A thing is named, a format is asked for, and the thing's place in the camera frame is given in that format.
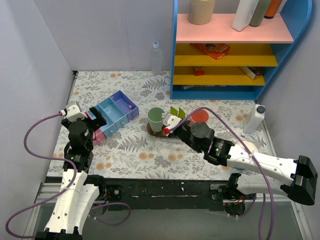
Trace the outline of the pink plastic cup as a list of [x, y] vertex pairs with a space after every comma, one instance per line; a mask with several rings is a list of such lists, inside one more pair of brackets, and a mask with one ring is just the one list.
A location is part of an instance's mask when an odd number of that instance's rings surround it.
[[207, 123], [210, 119], [209, 113], [205, 109], [200, 109], [193, 113], [190, 117], [191, 121], [194, 123], [204, 122]]

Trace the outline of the lime green toothpaste tube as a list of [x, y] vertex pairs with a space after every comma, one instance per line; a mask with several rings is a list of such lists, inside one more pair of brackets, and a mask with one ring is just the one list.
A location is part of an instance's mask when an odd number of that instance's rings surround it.
[[180, 107], [178, 108], [178, 117], [182, 120], [186, 117], [186, 113]]
[[170, 107], [170, 113], [174, 116], [179, 115], [179, 111], [177, 109], [175, 109], [173, 106]]

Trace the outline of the green plastic cup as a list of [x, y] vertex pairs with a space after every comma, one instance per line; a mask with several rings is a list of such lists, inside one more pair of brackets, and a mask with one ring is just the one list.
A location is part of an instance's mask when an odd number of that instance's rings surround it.
[[165, 113], [160, 107], [153, 107], [148, 111], [147, 117], [154, 132], [160, 132], [162, 130], [162, 114]]

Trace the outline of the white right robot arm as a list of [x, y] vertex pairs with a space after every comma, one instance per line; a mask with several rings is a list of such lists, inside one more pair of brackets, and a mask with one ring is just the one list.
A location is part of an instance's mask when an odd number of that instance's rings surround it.
[[189, 126], [175, 121], [168, 122], [171, 131], [182, 142], [198, 153], [210, 164], [229, 168], [241, 168], [266, 177], [245, 176], [233, 173], [220, 194], [237, 199], [243, 195], [268, 193], [287, 196], [302, 205], [315, 204], [318, 173], [309, 157], [298, 159], [278, 158], [259, 152], [248, 152], [242, 145], [215, 137], [213, 129], [205, 122]]

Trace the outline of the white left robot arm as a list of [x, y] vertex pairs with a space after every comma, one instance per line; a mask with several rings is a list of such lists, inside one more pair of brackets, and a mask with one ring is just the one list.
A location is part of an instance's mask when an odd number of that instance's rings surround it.
[[69, 131], [64, 157], [71, 162], [63, 164], [60, 189], [63, 191], [43, 231], [36, 233], [37, 240], [81, 240], [82, 230], [95, 200], [106, 197], [103, 177], [89, 175], [94, 154], [94, 133], [106, 125], [101, 113], [92, 108], [91, 119], [78, 103], [71, 103], [61, 110], [62, 125]]

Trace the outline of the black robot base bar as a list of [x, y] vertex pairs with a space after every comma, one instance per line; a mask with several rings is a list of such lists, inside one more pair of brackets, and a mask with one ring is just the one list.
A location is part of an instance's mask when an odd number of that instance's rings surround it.
[[104, 211], [121, 210], [210, 210], [223, 211], [224, 202], [240, 205], [252, 200], [228, 180], [170, 180], [104, 178], [90, 175], [84, 182], [98, 188], [96, 204], [110, 203]]

